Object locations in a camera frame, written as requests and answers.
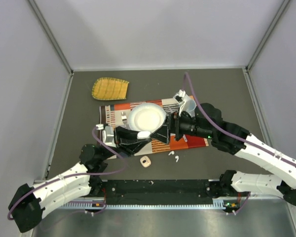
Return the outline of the white earbud charging case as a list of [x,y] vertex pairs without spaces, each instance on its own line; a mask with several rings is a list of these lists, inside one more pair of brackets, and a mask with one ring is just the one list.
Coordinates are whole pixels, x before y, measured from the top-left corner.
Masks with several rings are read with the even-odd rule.
[[151,160],[148,156],[143,156],[140,158],[140,163],[144,168],[151,166]]

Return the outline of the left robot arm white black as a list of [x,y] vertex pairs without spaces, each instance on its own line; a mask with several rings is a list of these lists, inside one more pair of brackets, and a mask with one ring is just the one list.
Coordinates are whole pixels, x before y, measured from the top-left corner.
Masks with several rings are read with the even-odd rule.
[[126,157],[151,142],[152,133],[98,124],[92,135],[97,144],[84,145],[73,167],[40,184],[24,184],[17,189],[7,218],[21,233],[35,228],[52,211],[76,198],[98,195],[101,176],[122,172]]

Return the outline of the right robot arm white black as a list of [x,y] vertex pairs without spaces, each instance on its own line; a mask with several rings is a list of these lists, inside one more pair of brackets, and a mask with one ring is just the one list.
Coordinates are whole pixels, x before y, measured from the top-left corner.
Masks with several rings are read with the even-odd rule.
[[222,113],[209,103],[198,104],[191,113],[175,111],[152,119],[152,134],[175,134],[209,138],[219,151],[250,161],[269,175],[247,174],[228,170],[220,177],[220,188],[225,195],[251,192],[277,196],[296,206],[296,159],[268,146],[243,127],[224,121]]

